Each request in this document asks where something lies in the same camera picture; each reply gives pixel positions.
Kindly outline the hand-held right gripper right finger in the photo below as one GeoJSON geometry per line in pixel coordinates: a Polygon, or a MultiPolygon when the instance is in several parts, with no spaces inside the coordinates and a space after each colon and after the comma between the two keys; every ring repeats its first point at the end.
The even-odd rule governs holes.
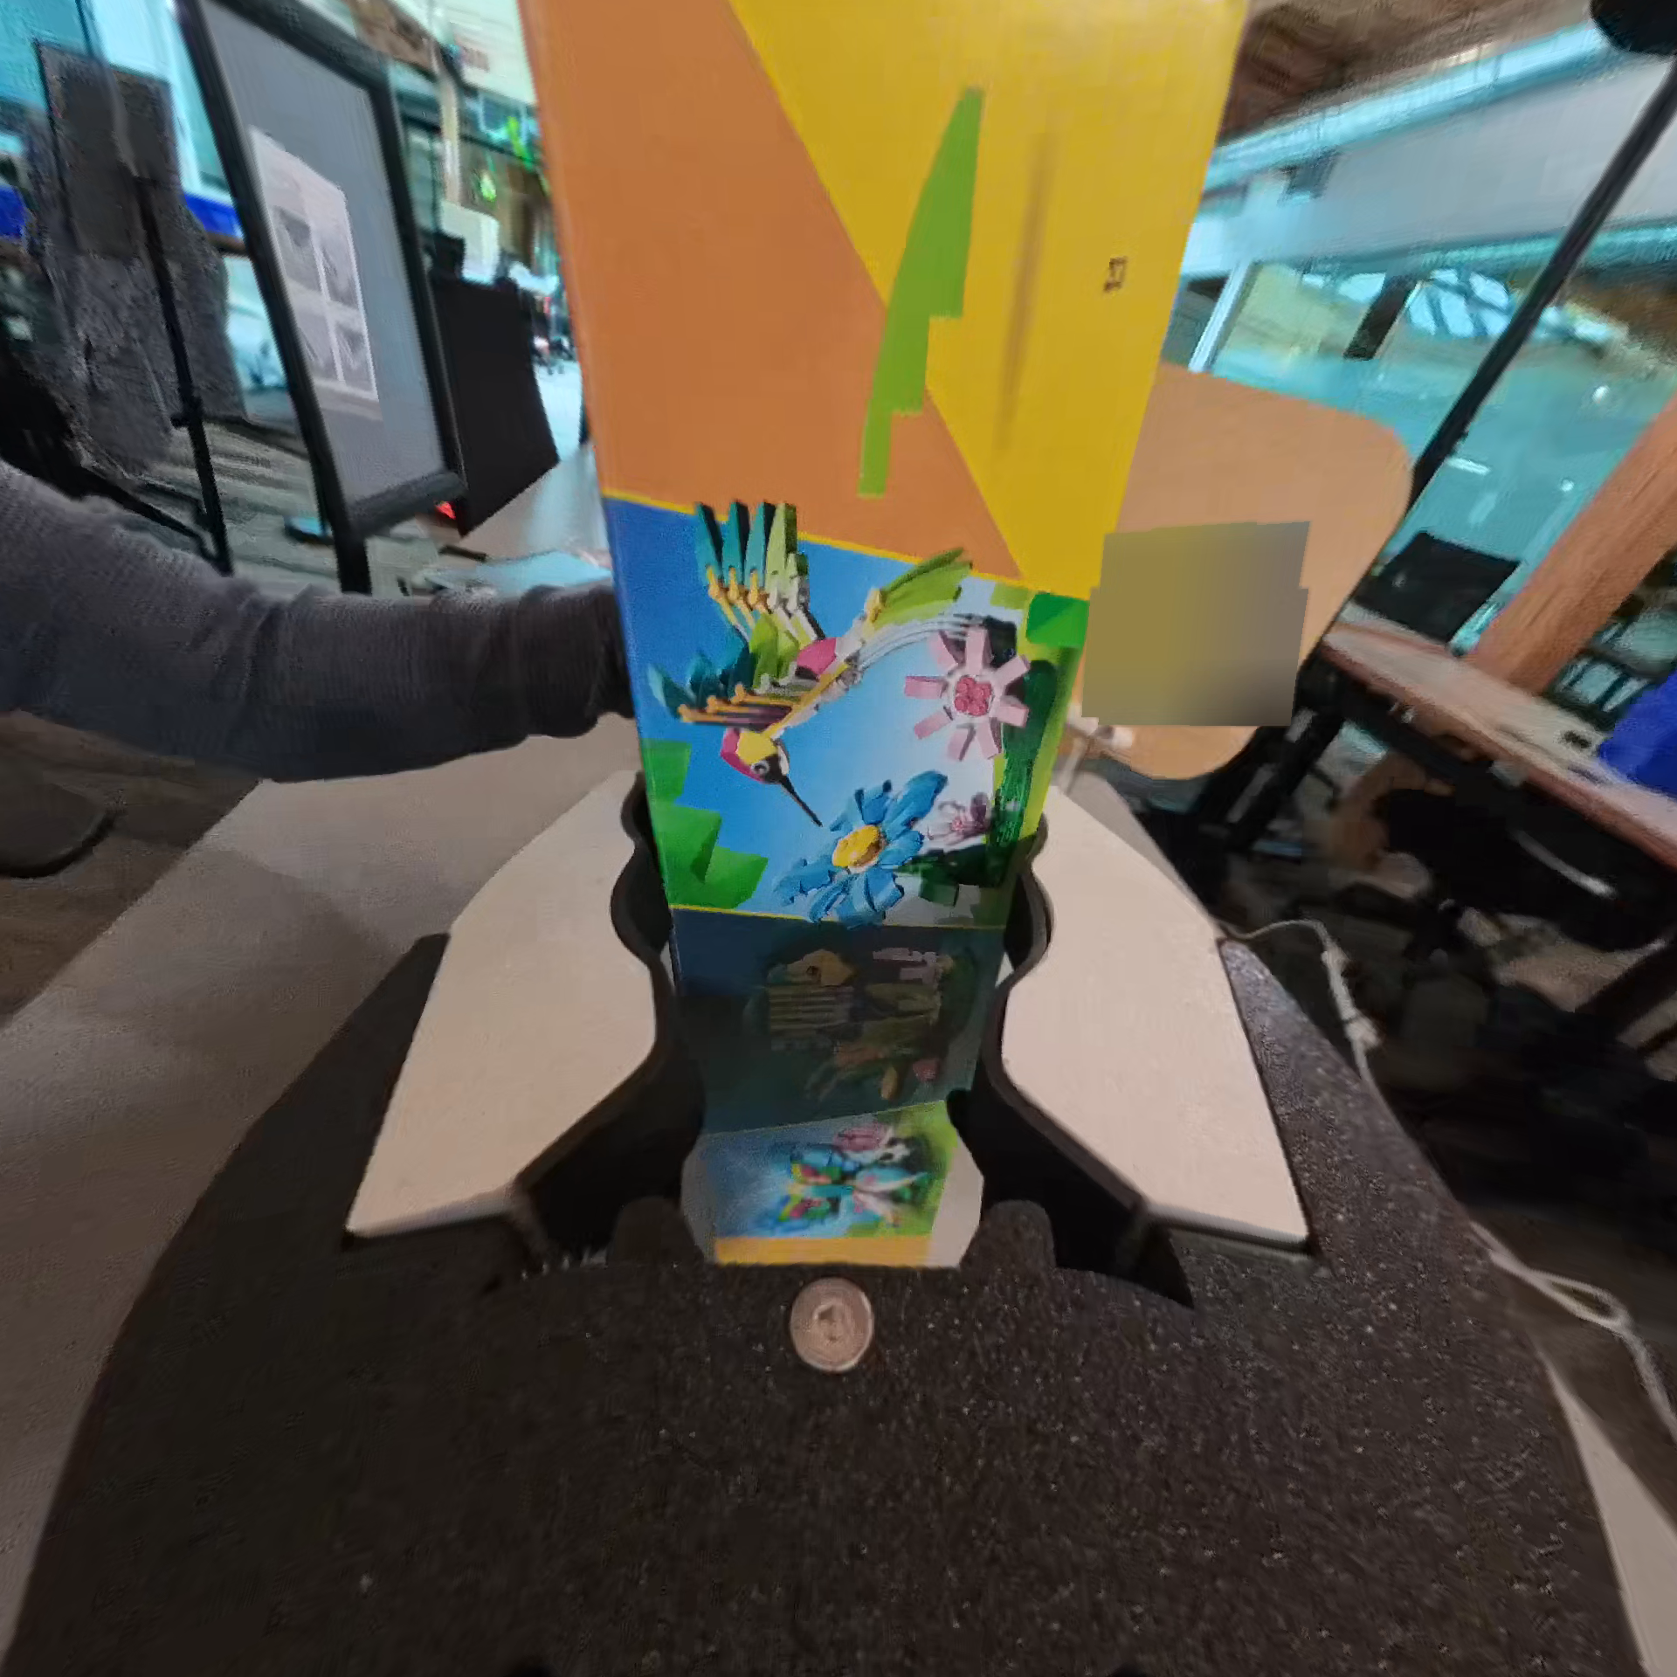
{"type": "Polygon", "coordinates": [[[958,1102],[960,1259],[1006,1201],[1050,1215],[1064,1267],[1307,1259],[1220,934],[1116,792],[1048,792],[1004,950],[958,1102]]]}

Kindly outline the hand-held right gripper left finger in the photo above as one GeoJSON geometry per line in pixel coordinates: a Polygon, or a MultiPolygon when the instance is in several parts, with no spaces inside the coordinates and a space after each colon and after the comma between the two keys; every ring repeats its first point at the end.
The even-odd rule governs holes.
{"type": "Polygon", "coordinates": [[[501,1219],[579,1259],[631,1203],[679,1197],[700,1088],[649,832],[643,776],[619,770],[455,918],[347,1235],[501,1219]]]}

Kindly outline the colourful lego set box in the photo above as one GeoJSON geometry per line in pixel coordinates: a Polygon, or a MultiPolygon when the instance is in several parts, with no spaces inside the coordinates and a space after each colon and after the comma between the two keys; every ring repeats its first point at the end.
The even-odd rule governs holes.
{"type": "Polygon", "coordinates": [[[1246,4],[529,4],[724,1263],[954,1259],[1246,4]]]}

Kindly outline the person's left forearm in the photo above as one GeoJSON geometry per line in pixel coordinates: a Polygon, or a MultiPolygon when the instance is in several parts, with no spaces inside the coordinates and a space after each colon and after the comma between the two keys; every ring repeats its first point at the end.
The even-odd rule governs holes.
{"type": "Polygon", "coordinates": [[[10,465],[2,708],[273,782],[429,768],[635,714],[609,583],[277,596],[10,465]]]}

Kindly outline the wooden desk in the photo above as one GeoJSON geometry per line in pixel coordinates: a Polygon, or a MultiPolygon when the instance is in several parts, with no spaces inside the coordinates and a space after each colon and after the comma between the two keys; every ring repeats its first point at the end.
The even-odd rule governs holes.
{"type": "Polygon", "coordinates": [[[1433,642],[1327,628],[1311,654],[1327,708],[1435,780],[1527,790],[1675,868],[1675,802],[1601,762],[1583,724],[1433,642]]]}

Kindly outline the blue plastic box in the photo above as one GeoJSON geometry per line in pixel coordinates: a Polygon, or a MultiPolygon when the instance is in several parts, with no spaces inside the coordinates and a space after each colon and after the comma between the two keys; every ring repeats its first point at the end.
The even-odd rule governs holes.
{"type": "Polygon", "coordinates": [[[1597,746],[1597,760],[1625,782],[1675,798],[1677,676],[1641,692],[1597,746]]]}

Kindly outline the plywood chair back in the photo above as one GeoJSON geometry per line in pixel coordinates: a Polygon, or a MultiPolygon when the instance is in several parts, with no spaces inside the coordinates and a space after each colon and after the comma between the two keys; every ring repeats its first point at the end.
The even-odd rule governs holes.
{"type": "Polygon", "coordinates": [[[1407,515],[1411,459],[1365,415],[1160,367],[1090,598],[1060,782],[1228,764],[1293,712],[1301,662],[1407,515]]]}

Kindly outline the black framed display board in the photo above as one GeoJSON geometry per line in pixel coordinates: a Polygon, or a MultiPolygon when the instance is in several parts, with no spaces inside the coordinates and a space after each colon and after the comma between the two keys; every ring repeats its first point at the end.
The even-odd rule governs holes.
{"type": "Polygon", "coordinates": [[[313,475],[339,588],[371,592],[367,541],[465,487],[401,121],[381,57],[309,6],[175,4],[313,475]],[[323,407],[269,239],[247,129],[341,185],[381,413],[323,407]]]}

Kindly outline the black metal stand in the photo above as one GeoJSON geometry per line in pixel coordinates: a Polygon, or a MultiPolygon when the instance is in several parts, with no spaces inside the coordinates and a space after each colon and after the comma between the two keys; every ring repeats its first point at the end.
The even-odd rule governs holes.
{"type": "Polygon", "coordinates": [[[135,201],[135,215],[139,221],[145,255],[153,271],[153,285],[159,303],[163,333],[173,355],[175,405],[179,411],[179,425],[187,433],[187,441],[195,463],[201,529],[199,543],[203,547],[207,563],[221,577],[229,577],[235,573],[235,565],[225,527],[217,469],[205,429],[203,399],[199,395],[191,351],[183,333],[173,269],[161,239],[161,223],[157,217],[155,203],[155,179],[143,175],[134,163],[128,165],[128,175],[132,179],[132,195],[135,201]]]}

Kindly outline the white printed paper sheet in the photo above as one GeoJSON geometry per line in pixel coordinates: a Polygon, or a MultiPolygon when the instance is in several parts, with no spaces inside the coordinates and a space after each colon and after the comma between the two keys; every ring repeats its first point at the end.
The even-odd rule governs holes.
{"type": "Polygon", "coordinates": [[[323,407],[381,413],[349,203],[299,155],[247,129],[265,227],[309,383],[323,407]]]}

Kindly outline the black tripod pole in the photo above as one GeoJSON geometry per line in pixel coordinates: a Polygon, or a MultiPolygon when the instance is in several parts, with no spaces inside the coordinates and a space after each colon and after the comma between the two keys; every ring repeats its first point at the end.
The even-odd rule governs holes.
{"type": "Polygon", "coordinates": [[[1455,397],[1451,409],[1435,427],[1427,445],[1419,451],[1411,471],[1407,509],[1415,507],[1453,457],[1457,445],[1471,429],[1479,409],[1497,387],[1499,379],[1515,361],[1519,349],[1533,337],[1543,313],[1555,303],[1565,281],[1595,243],[1601,227],[1623,199],[1635,175],[1643,169],[1659,139],[1667,133],[1675,115],[1675,67],[1667,67],[1663,81],[1651,93],[1641,113],[1631,123],[1623,143],[1611,155],[1603,175],[1585,195],[1579,211],[1565,227],[1549,259],[1525,289],[1509,323],[1481,357],[1477,369],[1455,397]]]}

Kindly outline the dark grey foam panel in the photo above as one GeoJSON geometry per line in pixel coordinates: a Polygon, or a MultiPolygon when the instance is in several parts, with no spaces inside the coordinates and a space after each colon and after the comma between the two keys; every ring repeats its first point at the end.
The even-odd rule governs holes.
{"type": "Polygon", "coordinates": [[[38,39],[46,129],[32,139],[34,245],[56,307],[48,379],[70,405],[98,473],[134,481],[173,447],[181,419],[139,187],[159,231],[187,363],[203,413],[239,419],[219,253],[179,177],[165,81],[38,39]]]}

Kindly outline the wooden post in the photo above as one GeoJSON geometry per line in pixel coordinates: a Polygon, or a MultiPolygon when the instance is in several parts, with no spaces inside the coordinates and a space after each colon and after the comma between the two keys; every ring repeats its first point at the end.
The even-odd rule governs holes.
{"type": "Polygon", "coordinates": [[[1675,543],[1675,403],[1653,417],[1465,660],[1543,690],[1675,543]]]}

